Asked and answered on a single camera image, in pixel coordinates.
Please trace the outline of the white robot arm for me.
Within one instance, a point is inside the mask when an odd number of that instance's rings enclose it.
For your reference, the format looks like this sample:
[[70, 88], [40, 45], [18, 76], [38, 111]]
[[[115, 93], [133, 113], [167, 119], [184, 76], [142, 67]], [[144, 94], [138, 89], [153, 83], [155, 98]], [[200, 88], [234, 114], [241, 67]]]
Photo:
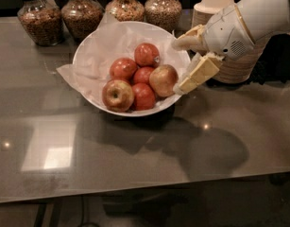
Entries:
[[173, 90], [186, 95], [215, 76], [223, 62], [244, 57], [261, 39], [290, 32], [290, 0], [241, 0], [172, 42], [176, 50], [194, 49]]

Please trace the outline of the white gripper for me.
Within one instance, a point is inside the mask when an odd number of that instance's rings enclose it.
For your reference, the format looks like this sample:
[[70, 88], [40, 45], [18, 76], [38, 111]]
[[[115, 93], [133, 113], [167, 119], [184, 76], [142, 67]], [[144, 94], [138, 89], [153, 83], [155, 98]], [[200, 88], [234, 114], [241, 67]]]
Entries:
[[181, 96], [189, 94], [219, 72], [223, 56], [238, 60], [254, 45], [254, 39], [237, 5], [227, 6], [213, 15], [205, 26], [194, 26], [172, 42], [172, 47], [178, 51], [209, 51], [204, 56], [199, 53], [193, 56], [173, 91]]

